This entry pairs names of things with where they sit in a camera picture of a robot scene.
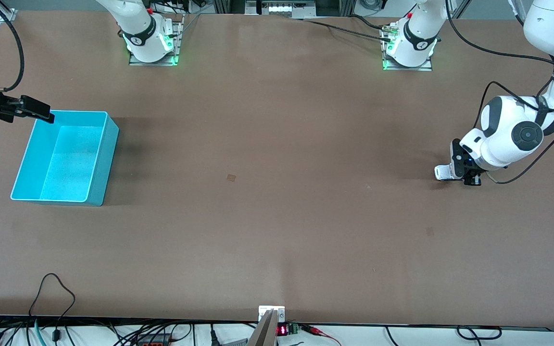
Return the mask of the white jeep toy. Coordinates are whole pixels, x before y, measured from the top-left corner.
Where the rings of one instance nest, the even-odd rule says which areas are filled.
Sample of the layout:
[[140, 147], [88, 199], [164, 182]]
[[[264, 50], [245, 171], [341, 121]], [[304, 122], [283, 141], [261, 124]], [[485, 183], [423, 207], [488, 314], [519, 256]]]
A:
[[451, 164], [438, 165], [434, 168], [435, 179], [444, 180], [460, 180], [460, 177], [453, 171]]

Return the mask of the teal plastic bin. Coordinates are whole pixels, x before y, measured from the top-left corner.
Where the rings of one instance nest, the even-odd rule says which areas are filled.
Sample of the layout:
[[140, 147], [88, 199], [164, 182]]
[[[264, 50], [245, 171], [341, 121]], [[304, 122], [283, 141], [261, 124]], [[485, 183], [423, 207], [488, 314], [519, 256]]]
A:
[[34, 122], [10, 197], [42, 205], [99, 207], [119, 127], [105, 111], [53, 110]]

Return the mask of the red clip lead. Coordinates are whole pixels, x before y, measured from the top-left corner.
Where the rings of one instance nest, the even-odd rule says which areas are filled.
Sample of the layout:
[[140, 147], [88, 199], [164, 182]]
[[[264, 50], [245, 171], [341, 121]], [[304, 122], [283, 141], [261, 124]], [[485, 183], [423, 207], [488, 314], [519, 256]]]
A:
[[301, 328], [302, 331], [305, 331], [306, 333], [310, 333], [311, 335], [314, 335], [314, 336], [330, 339], [336, 342], [338, 346], [343, 346], [343, 344], [341, 344], [336, 338], [332, 337], [331, 335], [328, 335], [327, 333], [324, 333], [323, 331], [321, 331], [321, 329], [318, 329], [314, 326], [310, 326], [308, 324], [299, 324], [299, 327]]

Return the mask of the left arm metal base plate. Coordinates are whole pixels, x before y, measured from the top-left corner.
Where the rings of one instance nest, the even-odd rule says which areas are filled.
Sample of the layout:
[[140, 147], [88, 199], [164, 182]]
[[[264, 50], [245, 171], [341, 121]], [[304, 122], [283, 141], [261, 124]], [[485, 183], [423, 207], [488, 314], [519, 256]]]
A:
[[383, 26], [379, 31], [382, 42], [384, 70], [411, 70], [431, 72], [431, 55], [437, 38], [421, 38], [414, 35], [407, 23], [402, 26]]

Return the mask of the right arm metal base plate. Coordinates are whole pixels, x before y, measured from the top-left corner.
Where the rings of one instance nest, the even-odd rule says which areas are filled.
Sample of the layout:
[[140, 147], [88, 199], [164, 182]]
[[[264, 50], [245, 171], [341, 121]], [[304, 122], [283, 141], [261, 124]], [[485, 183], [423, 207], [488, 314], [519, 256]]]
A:
[[179, 62], [182, 47], [183, 29], [187, 15], [182, 14], [175, 18], [164, 17], [161, 14], [151, 15], [156, 19], [156, 33], [148, 39], [147, 45], [151, 50], [148, 55], [156, 58], [155, 61], [141, 61], [133, 54], [133, 49], [126, 46], [129, 51], [130, 66], [176, 66]]

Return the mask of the aluminium frame with device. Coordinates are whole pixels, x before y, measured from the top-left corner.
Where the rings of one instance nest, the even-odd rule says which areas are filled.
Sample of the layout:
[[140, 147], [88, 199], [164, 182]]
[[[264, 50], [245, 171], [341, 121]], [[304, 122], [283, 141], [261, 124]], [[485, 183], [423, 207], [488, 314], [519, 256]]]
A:
[[315, 0], [245, 0], [245, 15], [279, 15], [305, 19], [316, 17]]

